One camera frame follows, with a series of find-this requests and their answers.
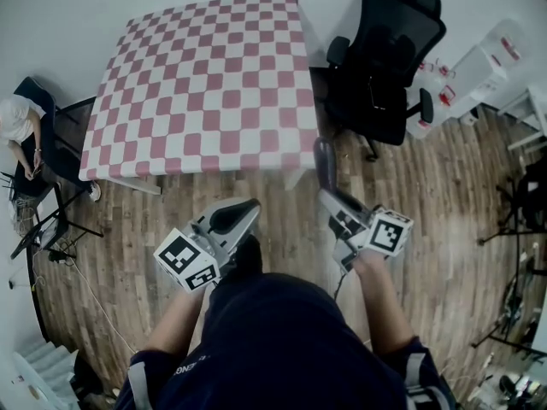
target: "phone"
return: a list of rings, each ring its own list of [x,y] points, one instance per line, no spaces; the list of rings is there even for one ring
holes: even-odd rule
[[[40,170],[42,168],[42,165],[40,164],[39,166],[35,167],[34,170],[32,171],[32,179],[36,178],[36,175],[38,173],[40,173]]]

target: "black stand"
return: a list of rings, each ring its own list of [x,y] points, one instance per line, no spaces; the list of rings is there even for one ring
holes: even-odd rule
[[[512,190],[512,193],[513,193],[512,196],[506,190],[504,190],[503,188],[501,188],[499,186],[496,187],[496,190],[498,190],[500,193],[502,193],[502,196],[504,198],[509,200],[509,202],[511,203],[511,211],[509,212],[509,215],[505,218],[505,220],[503,222],[500,222],[500,224],[499,224],[500,227],[501,227],[500,231],[497,232],[496,234],[488,237],[487,239],[479,240],[479,245],[482,246],[485,243],[492,240],[494,237],[498,237],[498,236],[515,236],[516,237],[515,288],[513,289],[513,295],[511,296],[511,304],[512,304],[511,305],[511,314],[508,318],[508,321],[505,324],[501,320],[498,320],[496,322],[496,324],[494,325],[494,328],[488,334],[486,334],[486,336],[482,337],[478,342],[471,343],[471,347],[473,349],[476,349],[482,343],[484,343],[487,339],[491,339],[491,340],[494,340],[495,342],[499,342],[499,343],[502,343],[504,345],[508,345],[512,348],[516,348],[516,349],[525,351],[528,354],[535,354],[535,355],[540,355],[541,357],[547,357],[547,353],[545,353],[543,351],[538,351],[536,349],[532,349],[532,348],[529,348],[527,346],[521,345],[519,343],[511,342],[509,340],[509,333],[511,332],[511,329],[515,325],[514,319],[515,319],[515,308],[517,307],[516,303],[520,302],[520,299],[518,300],[518,298],[520,298],[519,294],[518,294],[518,289],[519,289],[519,273],[520,273],[520,267],[521,267],[521,235],[522,234],[532,234],[532,233],[535,234],[535,233],[537,233],[537,232],[532,232],[532,231],[520,232],[518,230],[518,226],[519,226],[519,208],[518,208],[518,206],[516,204],[516,201],[514,199],[514,196],[516,195],[515,182],[513,181],[513,179],[509,179],[509,182],[511,183],[511,190]],[[514,224],[515,224],[515,228],[513,230],[509,230],[509,228],[506,227],[507,224],[510,222],[511,217],[513,218],[513,221],[514,221]],[[545,271],[545,270],[530,270],[529,273],[542,275],[542,276],[547,275],[547,271]],[[505,330],[504,337],[495,336],[495,333],[502,327],[502,325],[506,325],[506,327],[504,326],[504,328],[503,328]]]
[[[67,225],[70,225],[70,226],[74,226],[75,228],[78,228],[80,230],[83,231],[83,233],[81,233],[78,237],[76,237],[75,240],[73,240],[72,242],[70,242],[70,244],[65,247],[65,249],[62,249],[61,252],[63,252],[64,254],[66,254],[67,256],[71,257],[71,258],[76,258],[75,256],[73,255],[70,255],[70,254],[67,254],[65,252],[66,249],[68,249],[70,246],[72,246],[73,244],[76,244],[76,242],[78,240],[80,240],[85,234],[87,233],[90,233],[94,236],[97,236],[97,237],[100,237],[100,238],[103,238],[104,235],[100,232],[96,232],[96,231],[92,231],[91,229],[88,229],[88,228],[85,228],[81,225],[77,225],[71,221],[69,221],[67,219],[67,214],[66,214],[66,211],[65,209],[68,207],[68,205],[70,205],[72,202],[74,202],[82,193],[85,192],[85,190],[80,190],[78,193],[76,193],[74,196],[72,196],[70,199],[68,199],[66,202],[63,202],[62,199],[61,199],[61,190],[59,189],[59,185],[58,184],[53,184],[53,188],[55,190],[55,194],[56,194],[56,200],[57,200],[57,205],[58,205],[58,209],[56,209],[53,213],[51,213],[50,215],[48,215],[45,219],[43,220],[40,220],[35,226],[32,227],[32,229],[21,239],[21,241],[19,242],[19,244],[17,245],[17,248],[15,248],[15,250],[13,251],[13,253],[11,254],[10,258],[12,260],[14,260],[17,255],[19,255],[23,249],[26,249],[28,246],[37,246],[43,250],[48,250],[50,252],[59,252],[59,250],[56,250],[56,249],[52,249],[51,248],[51,245],[52,244],[55,244],[55,242],[64,234],[64,232],[66,232],[67,230],[61,232],[61,233],[56,233],[55,236],[49,241],[49,243],[47,245],[39,245],[37,244],[34,240],[36,238],[36,236],[38,235],[40,229],[42,228],[42,226],[44,226],[44,224],[50,220],[51,218],[55,218],[57,220],[59,220],[59,223],[64,223],[64,224],[67,224]]]
[[[500,187],[499,185],[496,185],[496,190],[501,194],[502,199],[509,202],[511,205],[511,210],[509,211],[509,214],[504,220],[501,220],[497,223],[499,226],[499,231],[495,234],[492,234],[491,236],[487,238],[480,238],[477,240],[477,244],[479,246],[484,246],[488,242],[490,242],[493,238],[501,237],[501,236],[525,236],[530,234],[547,234],[547,230],[530,230],[530,231],[519,231],[519,204],[516,201],[516,188],[515,188],[515,182],[512,178],[507,179],[508,182],[511,184],[511,194],[509,194],[504,188]],[[511,218],[515,219],[515,227],[509,228],[508,224],[511,221]]]

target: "white wall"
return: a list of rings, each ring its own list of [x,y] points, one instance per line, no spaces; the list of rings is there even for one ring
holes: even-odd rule
[[[7,217],[6,189],[0,189],[0,401],[6,410],[42,408],[28,393],[25,383],[17,383],[19,373],[12,362],[12,353],[40,338],[30,288],[9,289],[8,281],[29,284],[26,269],[26,252],[12,263],[9,255],[19,242]]]
[[[49,80],[60,104],[91,97],[128,20],[199,1],[206,0],[0,0],[0,96],[34,73]],[[526,29],[536,55],[491,103],[499,105],[529,81],[540,81],[547,91],[547,0],[442,2],[448,33],[430,58],[453,65],[499,20],[513,17]],[[300,0],[300,4],[307,19],[310,64],[325,65],[332,38],[355,34],[359,0]]]

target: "chair armrest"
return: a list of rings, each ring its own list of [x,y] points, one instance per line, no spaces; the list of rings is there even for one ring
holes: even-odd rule
[[[420,88],[420,103],[417,103],[411,109],[407,109],[407,119],[414,114],[420,113],[421,119],[430,125],[433,123],[433,100],[429,91]]]
[[[341,66],[344,63],[349,47],[349,39],[344,37],[336,37],[328,48],[328,52],[326,53],[326,61],[331,64],[332,67]]]
[[[430,125],[433,123],[433,100],[429,91],[420,88],[421,119]]]

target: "table leg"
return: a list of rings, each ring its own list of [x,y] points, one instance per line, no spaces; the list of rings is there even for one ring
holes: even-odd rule
[[[520,94],[517,98],[513,99],[511,102],[503,105],[499,111],[497,111],[497,116],[504,115],[510,109],[518,105],[519,103],[524,102],[528,98],[528,90],[524,91],[522,94]]]
[[[306,172],[305,168],[297,168],[296,170],[293,170],[292,172],[285,175],[285,190],[292,190],[302,175]]]
[[[509,146],[507,146],[507,150],[513,150],[520,146],[524,146],[525,144],[531,143],[534,140],[537,140],[538,138],[541,138],[544,135],[543,132],[535,132],[530,137],[523,138],[521,141],[517,141],[516,143],[513,143]]]
[[[544,148],[544,147],[547,147],[547,142],[543,142],[543,143],[540,143],[540,144],[536,144],[535,146],[532,146],[532,147],[526,149],[526,150],[524,151],[524,153],[528,155],[528,154],[531,154],[533,151],[535,151],[535,150],[540,150],[540,149],[542,149],[542,148]]]
[[[144,191],[145,193],[150,193],[151,195],[159,196],[162,193],[162,187],[148,184],[146,181],[139,178],[109,178],[109,181],[120,185],[125,185],[126,187],[131,187],[135,190]]]

